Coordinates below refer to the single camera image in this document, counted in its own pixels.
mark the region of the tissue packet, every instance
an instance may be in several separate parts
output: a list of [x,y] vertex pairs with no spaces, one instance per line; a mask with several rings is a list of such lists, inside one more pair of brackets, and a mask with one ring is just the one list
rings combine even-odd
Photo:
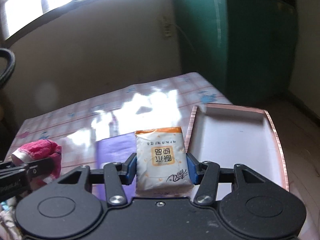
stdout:
[[135,135],[138,195],[176,195],[193,187],[181,127],[141,130]]

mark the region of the electrical outlet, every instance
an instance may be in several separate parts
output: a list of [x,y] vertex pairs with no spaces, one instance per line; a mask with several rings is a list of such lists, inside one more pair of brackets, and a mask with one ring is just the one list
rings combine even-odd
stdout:
[[163,32],[164,32],[164,36],[166,38],[171,37],[173,35],[172,34],[172,30],[171,30],[172,24],[168,21],[166,16],[162,17],[161,24],[162,24],[162,29],[163,29]]

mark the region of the screw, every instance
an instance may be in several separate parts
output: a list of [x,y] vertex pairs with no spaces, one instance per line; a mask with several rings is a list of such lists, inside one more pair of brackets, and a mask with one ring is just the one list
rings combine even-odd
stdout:
[[156,205],[157,205],[157,207],[163,207],[165,205],[165,203],[162,201],[159,201],[156,203]]
[[211,203],[212,197],[210,197],[208,195],[203,195],[203,196],[197,197],[196,201],[198,202],[198,204],[207,205],[207,204]]
[[124,202],[125,198],[120,196],[120,195],[114,195],[112,197],[109,198],[109,201],[112,204],[121,204],[122,202]]

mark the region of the gray wall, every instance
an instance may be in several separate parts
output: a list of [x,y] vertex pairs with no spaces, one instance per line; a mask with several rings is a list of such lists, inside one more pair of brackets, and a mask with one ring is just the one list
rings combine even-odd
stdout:
[[290,91],[320,116],[320,0],[296,0],[299,39]]
[[0,98],[9,122],[180,74],[177,35],[164,38],[160,24],[172,10],[171,0],[96,0],[18,40]]

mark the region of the purple book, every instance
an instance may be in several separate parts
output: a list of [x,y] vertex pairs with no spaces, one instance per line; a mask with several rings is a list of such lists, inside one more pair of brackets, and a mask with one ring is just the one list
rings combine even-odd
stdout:
[[[137,152],[136,137],[134,132],[124,135],[103,139],[96,143],[96,160],[97,169],[102,169],[107,163],[125,162],[127,158]],[[98,185],[98,198],[106,200],[106,193],[104,185]],[[131,185],[122,186],[128,198],[128,201],[135,195],[136,178],[134,178]]]

